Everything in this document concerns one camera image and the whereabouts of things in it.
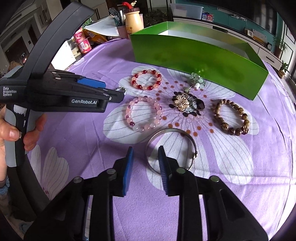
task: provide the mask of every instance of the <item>pink can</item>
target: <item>pink can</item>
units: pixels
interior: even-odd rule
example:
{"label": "pink can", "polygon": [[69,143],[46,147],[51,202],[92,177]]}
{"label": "pink can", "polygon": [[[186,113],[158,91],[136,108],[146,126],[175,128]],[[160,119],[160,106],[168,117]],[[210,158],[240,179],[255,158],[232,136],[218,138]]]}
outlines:
{"label": "pink can", "polygon": [[79,48],[80,48],[80,51],[82,53],[87,53],[91,50],[91,45],[89,44],[89,40],[88,39],[85,39],[83,40],[82,42],[80,42],[78,44]]}
{"label": "pink can", "polygon": [[84,32],[82,30],[82,28],[80,28],[75,34],[74,34],[74,39],[76,41],[76,43],[80,43],[85,39],[85,35]]}

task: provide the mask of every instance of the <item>brown lid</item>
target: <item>brown lid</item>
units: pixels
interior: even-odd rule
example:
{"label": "brown lid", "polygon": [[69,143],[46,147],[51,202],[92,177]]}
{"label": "brown lid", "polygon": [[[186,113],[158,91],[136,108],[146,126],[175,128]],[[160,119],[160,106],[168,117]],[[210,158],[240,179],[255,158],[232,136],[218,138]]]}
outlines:
{"label": "brown lid", "polygon": [[130,13],[130,12],[137,12],[137,11],[140,11],[140,9],[138,7],[135,7],[135,8],[131,8],[131,9],[125,9],[123,11],[123,13],[127,14],[127,13]]}

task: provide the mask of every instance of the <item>ring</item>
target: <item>ring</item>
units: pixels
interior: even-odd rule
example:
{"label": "ring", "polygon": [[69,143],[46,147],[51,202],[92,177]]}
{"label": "ring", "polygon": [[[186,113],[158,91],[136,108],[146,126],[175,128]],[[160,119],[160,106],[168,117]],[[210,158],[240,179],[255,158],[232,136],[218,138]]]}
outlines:
{"label": "ring", "polygon": [[126,95],[126,88],[124,88],[124,87],[119,87],[116,89],[116,91],[123,92],[123,94]]}
{"label": "ring", "polygon": [[194,159],[197,157],[197,148],[196,148],[196,144],[195,144],[195,141],[194,141],[194,139],[192,138],[191,135],[189,135],[187,132],[185,132],[185,131],[183,131],[183,130],[181,130],[181,129],[177,129],[177,128],[169,128],[169,129],[161,130],[161,131],[155,133],[155,134],[151,137],[151,139],[148,141],[148,143],[147,143],[147,145],[146,145],[146,150],[145,150],[145,155],[146,155],[146,158],[147,158],[148,165],[150,166],[150,168],[151,168],[155,173],[157,173],[157,174],[159,174],[159,175],[160,175],[160,172],[156,171],[156,170],[151,166],[151,164],[149,163],[149,161],[148,161],[148,154],[147,154],[147,151],[148,151],[148,148],[149,148],[149,146],[151,145],[151,143],[152,143],[157,137],[159,137],[159,136],[161,136],[161,135],[163,135],[163,134],[165,134],[165,133],[169,133],[169,132],[178,132],[178,133],[180,133],[180,134],[183,134],[183,135],[187,136],[187,137],[189,138],[189,140],[191,140],[191,142],[192,142],[192,144],[193,144],[193,146],[194,146],[194,153],[193,153],[193,155],[192,155],[191,164],[190,164],[189,168],[187,168],[188,171],[192,168],[192,166],[193,166],[193,164],[194,164]]}

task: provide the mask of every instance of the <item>blue fuzzy cuff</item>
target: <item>blue fuzzy cuff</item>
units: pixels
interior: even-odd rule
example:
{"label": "blue fuzzy cuff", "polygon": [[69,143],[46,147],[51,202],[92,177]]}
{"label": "blue fuzzy cuff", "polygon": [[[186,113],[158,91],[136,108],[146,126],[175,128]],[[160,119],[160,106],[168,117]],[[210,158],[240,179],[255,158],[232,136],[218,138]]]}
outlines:
{"label": "blue fuzzy cuff", "polygon": [[0,188],[0,195],[4,195],[8,192],[8,188],[10,186],[10,183],[9,183],[9,178],[8,176],[6,177],[6,182],[5,182],[5,185],[4,187]]}

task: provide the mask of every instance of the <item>green box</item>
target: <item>green box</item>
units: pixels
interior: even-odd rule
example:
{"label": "green box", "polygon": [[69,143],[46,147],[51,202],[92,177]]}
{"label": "green box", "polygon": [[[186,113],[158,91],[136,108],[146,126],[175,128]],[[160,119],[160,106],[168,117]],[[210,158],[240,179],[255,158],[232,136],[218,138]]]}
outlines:
{"label": "green box", "polygon": [[268,71],[252,47],[227,33],[164,22],[131,34],[136,61],[198,73],[254,100]]}

